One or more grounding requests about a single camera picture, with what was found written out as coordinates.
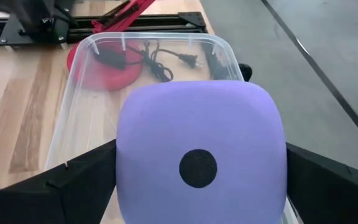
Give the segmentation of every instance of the wood grain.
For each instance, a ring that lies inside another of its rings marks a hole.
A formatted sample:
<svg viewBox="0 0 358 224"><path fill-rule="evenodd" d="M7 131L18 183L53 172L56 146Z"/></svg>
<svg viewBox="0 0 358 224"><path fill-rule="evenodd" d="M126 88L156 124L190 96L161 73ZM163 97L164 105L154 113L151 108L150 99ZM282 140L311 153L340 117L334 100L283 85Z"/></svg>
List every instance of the wood grain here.
<svg viewBox="0 0 358 224"><path fill-rule="evenodd" d="M119 1L92 1L76 4L76 16L97 16ZM201 11L212 29L199 1L168 0L154 2L144 14L173 14ZM202 52L200 46L179 43L163 48L184 54ZM0 47L0 188L22 181L45 170L56 120L67 84L68 50L20 49L7 52ZM178 80L209 79L207 68L191 70L171 55L161 53L158 61L173 70ZM156 83L147 68L139 79L120 91L81 91L78 101L70 101L70 116L62 125L62 136L50 161L55 165L103 144L116 136L119 110L134 89ZM124 223L113 194L103 223Z"/></svg>

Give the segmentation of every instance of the plastic bin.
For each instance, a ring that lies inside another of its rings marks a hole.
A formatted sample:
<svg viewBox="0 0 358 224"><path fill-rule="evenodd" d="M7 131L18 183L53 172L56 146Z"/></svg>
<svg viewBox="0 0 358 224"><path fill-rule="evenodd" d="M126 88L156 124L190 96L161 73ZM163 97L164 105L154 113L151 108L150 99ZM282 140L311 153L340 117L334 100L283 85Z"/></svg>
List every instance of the plastic bin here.
<svg viewBox="0 0 358 224"><path fill-rule="evenodd" d="M53 134L46 169L62 164L116 137L119 112L128 94L138 87L158 83L160 80L151 71L150 64L142 62L140 75L133 83L118 90L108 85L103 88L105 80L98 75L101 70L95 63L95 58L104 54L106 49L115 48L114 52L133 54L131 49L142 51L145 50L146 45L149 46L148 56L152 55L159 45L160 50L157 56L151 59L160 63L160 67L172 71L171 82L242 80L231 47L227 42L213 35L129 32L92 35L83 40L76 51ZM202 66L192 67L167 51L175 54L196 55L197 62ZM109 56L112 60L116 58L110 53ZM106 61L108 63L108 60L109 57L102 59L105 63ZM117 205L116 194L113 194L102 223L124 223Z"/></svg>

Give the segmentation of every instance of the black dot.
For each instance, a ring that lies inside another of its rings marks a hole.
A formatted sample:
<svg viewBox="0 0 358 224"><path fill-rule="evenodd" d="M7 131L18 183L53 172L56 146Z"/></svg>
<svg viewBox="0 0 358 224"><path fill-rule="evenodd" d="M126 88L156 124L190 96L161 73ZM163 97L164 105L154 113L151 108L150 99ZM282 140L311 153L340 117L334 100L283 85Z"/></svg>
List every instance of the black dot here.
<svg viewBox="0 0 358 224"><path fill-rule="evenodd" d="M203 188L212 183L217 171L215 158L204 149L188 151L179 164L181 178L195 188Z"/></svg>

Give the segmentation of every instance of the purple object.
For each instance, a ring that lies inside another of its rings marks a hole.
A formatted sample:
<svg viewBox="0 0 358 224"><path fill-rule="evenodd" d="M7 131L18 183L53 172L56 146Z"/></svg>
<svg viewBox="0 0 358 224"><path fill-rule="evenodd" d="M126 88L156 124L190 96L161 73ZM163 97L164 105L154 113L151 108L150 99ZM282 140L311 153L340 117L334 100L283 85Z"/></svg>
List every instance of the purple object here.
<svg viewBox="0 0 358 224"><path fill-rule="evenodd" d="M116 174L127 224L280 223L287 155L278 109L241 81L140 88L121 111Z"/></svg>

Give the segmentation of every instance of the concrete floor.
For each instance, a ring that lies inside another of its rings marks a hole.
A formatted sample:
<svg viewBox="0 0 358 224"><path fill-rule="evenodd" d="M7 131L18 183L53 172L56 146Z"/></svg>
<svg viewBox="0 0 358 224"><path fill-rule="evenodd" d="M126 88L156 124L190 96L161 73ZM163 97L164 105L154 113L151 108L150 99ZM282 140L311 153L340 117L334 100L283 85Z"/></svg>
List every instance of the concrete floor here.
<svg viewBox="0 0 358 224"><path fill-rule="evenodd" d="M268 0L358 114L358 1ZM275 100L287 141L358 169L358 128L261 0L201 0Z"/></svg>

